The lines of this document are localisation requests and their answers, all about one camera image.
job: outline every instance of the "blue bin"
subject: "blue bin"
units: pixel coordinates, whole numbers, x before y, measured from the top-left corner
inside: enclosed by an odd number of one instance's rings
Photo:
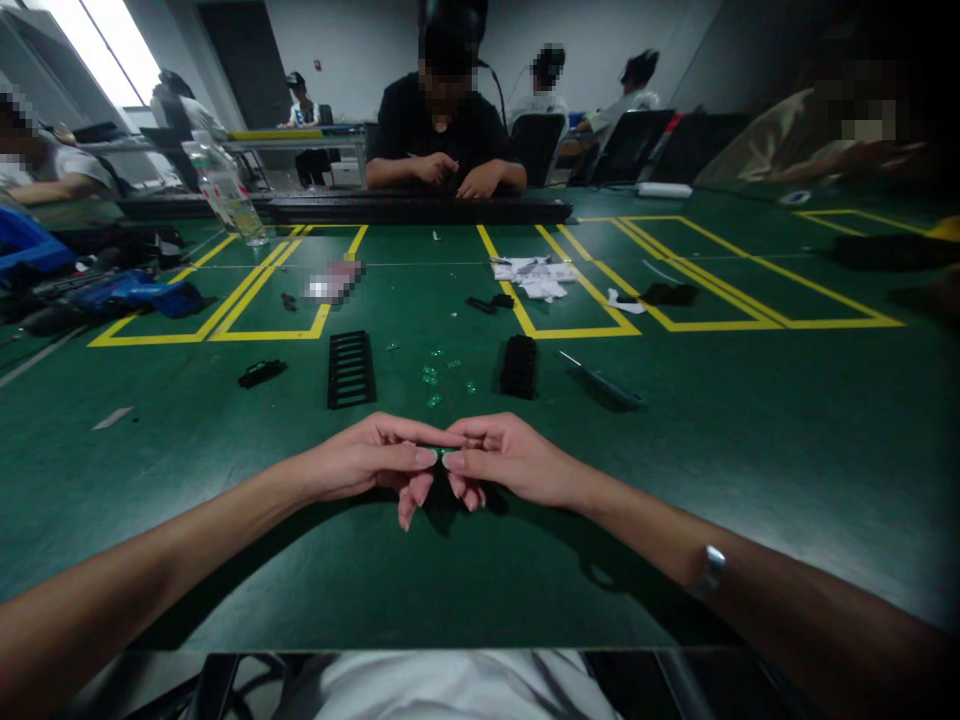
[[[0,206],[0,243],[21,248],[19,252],[0,255],[0,285],[4,276],[17,263],[42,273],[51,273],[76,258],[66,245],[44,230],[33,218]]]

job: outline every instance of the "green workbench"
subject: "green workbench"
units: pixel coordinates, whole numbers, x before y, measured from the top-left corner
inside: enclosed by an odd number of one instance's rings
[[[0,601],[374,410],[439,427],[509,410],[587,463],[945,624],[946,583],[960,570],[946,456],[960,351],[935,321],[888,300],[928,275],[854,273],[817,254],[841,231],[922,231],[936,214],[842,197],[815,198],[798,215],[713,192],[683,203],[560,195],[579,222],[277,228],[256,250],[210,222],[182,223],[199,265],[184,277],[218,298],[204,313],[88,330],[0,388]],[[503,290],[494,250],[569,258],[580,282],[552,305],[520,291],[515,312],[485,315],[465,300]],[[282,292],[299,297],[310,275],[351,251],[367,270],[346,302],[283,309]],[[642,292],[662,276],[697,285],[693,307],[638,316],[605,307],[607,288]],[[378,400],[329,411],[328,338],[354,330],[370,334]],[[521,332],[541,351],[533,401],[496,391],[505,343]],[[48,344],[0,348],[0,370]],[[561,349],[622,379],[644,410],[597,397]],[[237,385],[248,366],[277,358],[289,365],[283,375]],[[462,365],[441,364],[450,360]],[[441,370],[434,409],[425,364]],[[467,394],[468,380],[478,394]],[[309,508],[135,647],[736,642],[576,516],[506,493],[469,515],[442,483],[409,534],[396,516],[389,496]]]

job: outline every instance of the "dark doorway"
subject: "dark doorway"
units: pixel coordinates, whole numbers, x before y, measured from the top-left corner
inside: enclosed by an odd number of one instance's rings
[[[293,99],[266,6],[223,2],[198,9],[247,127],[275,128],[286,122]]]

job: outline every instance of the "screwdriver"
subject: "screwdriver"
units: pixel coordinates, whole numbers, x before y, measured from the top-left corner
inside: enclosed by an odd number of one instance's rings
[[[630,392],[629,390],[617,385],[612,380],[607,379],[599,370],[592,370],[591,368],[585,367],[583,363],[574,360],[562,350],[558,352],[567,360],[580,368],[583,371],[583,374],[587,376],[587,379],[589,379],[590,382],[592,382],[597,388],[605,392],[609,397],[613,398],[618,403],[631,410],[640,409],[643,401],[640,399],[639,395]]]

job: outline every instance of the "chair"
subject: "chair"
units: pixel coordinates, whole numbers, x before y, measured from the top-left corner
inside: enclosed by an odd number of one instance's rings
[[[673,110],[630,110],[613,129],[607,144],[598,153],[591,185],[635,183],[675,115]]]
[[[655,161],[650,181],[692,185],[700,171],[749,124],[750,116],[745,113],[684,115]]]
[[[189,130],[174,130],[171,128],[140,128],[143,136],[153,143],[157,152],[163,155],[173,165],[183,184],[191,192],[200,192],[200,181],[190,158],[183,151],[182,143],[193,140]]]
[[[556,113],[521,115],[513,124],[510,141],[527,169],[528,186],[544,187],[550,182],[566,127],[567,118]]]

